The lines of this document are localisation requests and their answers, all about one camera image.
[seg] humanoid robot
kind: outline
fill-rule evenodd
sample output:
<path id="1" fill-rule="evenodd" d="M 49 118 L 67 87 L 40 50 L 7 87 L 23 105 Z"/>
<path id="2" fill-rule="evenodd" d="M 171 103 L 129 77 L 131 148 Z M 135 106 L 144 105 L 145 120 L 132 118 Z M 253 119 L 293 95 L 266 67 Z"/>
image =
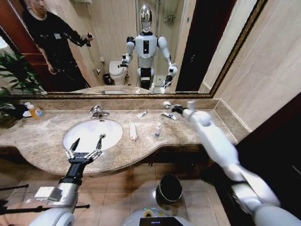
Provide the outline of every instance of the humanoid robot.
<path id="1" fill-rule="evenodd" d="M 171 63 L 171 56 L 168 50 L 166 38 L 157 37 L 151 32 L 151 7 L 143 5 L 140 10 L 140 19 L 142 25 L 142 32 L 134 39 L 133 37 L 127 38 L 127 53 L 122 56 L 122 63 L 119 67 L 129 67 L 133 59 L 133 50 L 136 46 L 138 55 L 138 84 L 139 87 L 149 89 L 153 79 L 155 70 L 152 68 L 152 61 L 157 51 L 157 47 L 162 51 L 165 60 L 168 63 L 168 73 L 166 79 L 163 81 L 163 86 L 171 84 L 171 80 L 176 75 L 178 67 L 176 64 Z"/>
<path id="2" fill-rule="evenodd" d="M 301 226 L 301 221 L 280 208 L 280 202 L 270 187 L 256 174 L 248 171 L 239 164 L 238 152 L 235 146 L 227 139 L 224 132 L 215 126 L 207 112 L 196 111 L 193 102 L 188 102 L 188 108 L 181 105 L 171 105 L 165 102 L 166 108 L 181 114 L 194 126 L 201 142 L 210 158 L 221 166 L 225 174 L 234 182 L 233 195 L 242 210 L 251 214 L 257 226 Z M 78 189 L 86 165 L 92 163 L 101 154 L 102 139 L 96 144 L 91 153 L 75 152 L 79 139 L 66 150 L 71 166 L 63 177 L 58 188 L 41 187 L 35 197 L 52 201 L 49 209 L 33 221 L 30 226 L 72 226 L 74 224 L 74 208 L 78 200 Z M 143 209 L 133 212 L 122 226 L 147 225 L 179 225 L 192 226 L 181 217 L 171 217 L 157 209 Z"/>

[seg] mirror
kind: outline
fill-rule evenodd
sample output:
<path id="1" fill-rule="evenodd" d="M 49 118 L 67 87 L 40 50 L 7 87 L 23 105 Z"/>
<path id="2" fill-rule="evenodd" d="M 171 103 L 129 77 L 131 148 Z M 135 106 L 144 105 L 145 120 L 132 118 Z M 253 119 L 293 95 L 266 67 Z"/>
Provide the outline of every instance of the mirror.
<path id="1" fill-rule="evenodd" d="M 209 94 L 256 0 L 4 0 L 0 51 L 24 56 L 11 94 Z"/>

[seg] orange bottle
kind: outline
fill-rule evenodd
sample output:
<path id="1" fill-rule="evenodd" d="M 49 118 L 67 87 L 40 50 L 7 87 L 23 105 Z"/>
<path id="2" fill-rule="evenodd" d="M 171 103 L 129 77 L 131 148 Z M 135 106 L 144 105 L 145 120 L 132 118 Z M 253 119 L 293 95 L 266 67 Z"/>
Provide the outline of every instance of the orange bottle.
<path id="1" fill-rule="evenodd" d="M 30 102 L 26 102 L 24 105 L 28 108 L 30 114 L 34 119 L 41 119 L 45 116 L 45 113 L 41 109 L 35 107 Z"/>

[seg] white sink basin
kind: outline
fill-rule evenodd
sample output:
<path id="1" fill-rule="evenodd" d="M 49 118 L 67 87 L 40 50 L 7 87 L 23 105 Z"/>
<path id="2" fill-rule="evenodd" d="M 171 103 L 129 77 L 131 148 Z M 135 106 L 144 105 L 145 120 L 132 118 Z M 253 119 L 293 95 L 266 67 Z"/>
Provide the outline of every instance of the white sink basin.
<path id="1" fill-rule="evenodd" d="M 71 127 L 66 132 L 63 145 L 66 149 L 69 149 L 80 138 L 76 152 L 92 152 L 95 150 L 101 134 L 106 135 L 102 139 L 101 150 L 104 151 L 118 143 L 122 137 L 122 127 L 118 122 L 111 120 L 84 121 Z"/>

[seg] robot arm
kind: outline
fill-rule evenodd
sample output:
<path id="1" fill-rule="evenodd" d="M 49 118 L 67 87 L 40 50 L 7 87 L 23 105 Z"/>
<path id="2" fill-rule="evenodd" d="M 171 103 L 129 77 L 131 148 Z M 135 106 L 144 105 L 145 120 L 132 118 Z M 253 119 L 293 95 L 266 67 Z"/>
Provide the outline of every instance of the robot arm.
<path id="1" fill-rule="evenodd" d="M 85 166 L 102 154 L 103 134 L 99 138 L 96 148 L 92 152 L 75 152 L 80 139 L 77 139 L 70 149 L 65 150 L 71 166 L 66 176 L 60 180 L 58 188 L 40 187 L 34 196 L 41 201 L 52 201 L 53 208 L 40 214 L 29 226 L 73 226 L 73 212 L 78 201 L 78 189 L 82 183 Z"/>
<path id="2" fill-rule="evenodd" d="M 257 226 L 300 226 L 298 218 L 279 207 L 278 198 L 264 180 L 239 164 L 236 148 L 214 125 L 210 115 L 195 111 L 194 102 L 188 104 L 189 108 L 183 108 L 164 103 L 166 108 L 180 113 L 194 124 L 210 158 L 223 168 L 231 180 L 239 182 L 232 186 L 232 190 L 242 210 L 253 215 Z"/>
<path id="3" fill-rule="evenodd" d="M 159 46 L 159 49 L 162 51 L 164 59 L 168 63 L 168 73 L 167 73 L 167 77 L 166 77 L 165 81 L 163 82 L 163 86 L 164 86 L 164 85 L 168 84 L 169 82 L 171 82 L 173 77 L 177 74 L 178 67 L 176 64 L 171 63 L 171 56 L 170 56 L 170 53 L 168 50 L 166 38 L 160 37 L 158 39 L 158 46 Z"/>
<path id="4" fill-rule="evenodd" d="M 125 55 L 122 55 L 122 61 L 121 64 L 118 65 L 118 67 L 129 67 L 129 64 L 131 63 L 133 59 L 133 50 L 135 48 L 135 40 L 133 37 L 127 38 L 127 53 Z"/>

